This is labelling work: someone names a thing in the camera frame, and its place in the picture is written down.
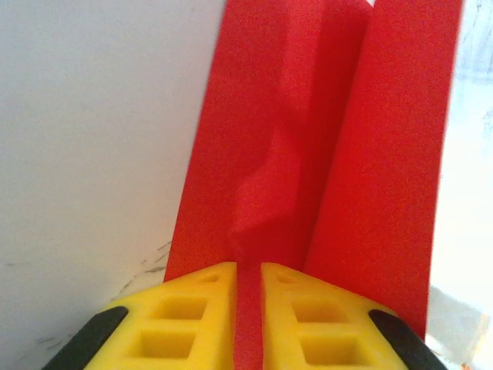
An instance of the rectangular cutout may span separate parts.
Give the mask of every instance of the rectangular cutout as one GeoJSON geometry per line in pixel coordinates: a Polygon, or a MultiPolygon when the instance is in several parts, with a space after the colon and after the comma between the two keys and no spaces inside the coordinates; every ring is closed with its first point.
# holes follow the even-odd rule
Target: rectangular cutout
{"type": "Polygon", "coordinates": [[[212,275],[205,277],[200,282],[201,283],[215,283],[218,280],[219,280],[219,275],[218,274],[212,274],[212,275]]]}
{"type": "Polygon", "coordinates": [[[300,338],[300,343],[305,361],[309,365],[371,365],[355,337],[311,335],[300,338]]]}
{"type": "Polygon", "coordinates": [[[194,332],[143,331],[129,355],[138,358],[188,358],[194,340],[194,332]]]}
{"type": "Polygon", "coordinates": [[[296,279],[294,277],[291,277],[291,276],[288,276],[288,275],[285,275],[285,274],[278,274],[277,275],[277,280],[281,283],[285,283],[285,284],[294,284],[296,283],[296,279]]]}
{"type": "Polygon", "coordinates": [[[347,322],[345,313],[333,302],[319,298],[298,298],[293,301],[298,322],[347,322]]]}
{"type": "Polygon", "coordinates": [[[170,297],[164,300],[150,318],[171,320],[200,320],[207,299],[201,297],[170,297]]]}

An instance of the white wall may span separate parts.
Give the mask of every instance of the white wall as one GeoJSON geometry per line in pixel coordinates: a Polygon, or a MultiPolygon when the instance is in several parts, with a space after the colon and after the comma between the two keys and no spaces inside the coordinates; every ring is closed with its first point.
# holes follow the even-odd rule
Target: white wall
{"type": "Polygon", "coordinates": [[[493,368],[493,2],[466,0],[441,162],[427,343],[493,368]]]}
{"type": "Polygon", "coordinates": [[[0,368],[40,368],[170,241],[222,10],[0,2],[0,368]]]}

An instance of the red panel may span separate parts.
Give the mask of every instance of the red panel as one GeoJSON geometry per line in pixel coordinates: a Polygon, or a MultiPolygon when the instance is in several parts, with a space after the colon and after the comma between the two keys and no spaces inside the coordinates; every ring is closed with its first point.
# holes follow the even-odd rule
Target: red panel
{"type": "Polygon", "coordinates": [[[424,334],[461,0],[377,0],[305,272],[424,334]]]}
{"type": "Polygon", "coordinates": [[[259,263],[303,267],[370,10],[226,6],[166,280],[239,263],[238,369],[262,363],[259,263]]]}

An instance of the black rubber pad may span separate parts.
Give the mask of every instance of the black rubber pad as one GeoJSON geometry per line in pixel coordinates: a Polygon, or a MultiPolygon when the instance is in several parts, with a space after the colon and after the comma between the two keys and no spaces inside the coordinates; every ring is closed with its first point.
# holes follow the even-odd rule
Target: black rubber pad
{"type": "Polygon", "coordinates": [[[368,314],[409,370],[447,370],[400,318],[380,310],[372,310],[368,314]]]}
{"type": "Polygon", "coordinates": [[[128,313],[119,306],[93,316],[42,370],[83,370],[128,313]]]}

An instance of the square hole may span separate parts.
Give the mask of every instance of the square hole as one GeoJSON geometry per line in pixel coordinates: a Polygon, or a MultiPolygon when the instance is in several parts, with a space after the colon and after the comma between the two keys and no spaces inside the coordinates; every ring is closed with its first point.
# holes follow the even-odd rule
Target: square hole
{"type": "Polygon", "coordinates": [[[319,298],[301,298],[293,301],[298,322],[346,322],[347,316],[331,301],[319,298]]]}
{"type": "Polygon", "coordinates": [[[215,283],[218,280],[219,280],[219,275],[218,274],[212,274],[212,275],[206,276],[200,282],[201,283],[215,283]]]}
{"type": "Polygon", "coordinates": [[[296,279],[294,277],[287,276],[287,275],[284,275],[284,274],[278,274],[277,275],[277,280],[279,282],[285,283],[285,284],[294,284],[294,283],[296,283],[296,279]]]}
{"type": "Polygon", "coordinates": [[[187,358],[194,340],[193,332],[143,331],[129,354],[144,358],[187,358]]]}
{"type": "Polygon", "coordinates": [[[171,297],[163,301],[150,318],[200,320],[207,306],[201,297],[171,297]]]}
{"type": "Polygon", "coordinates": [[[300,342],[309,365],[371,365],[355,337],[306,336],[300,342]]]}

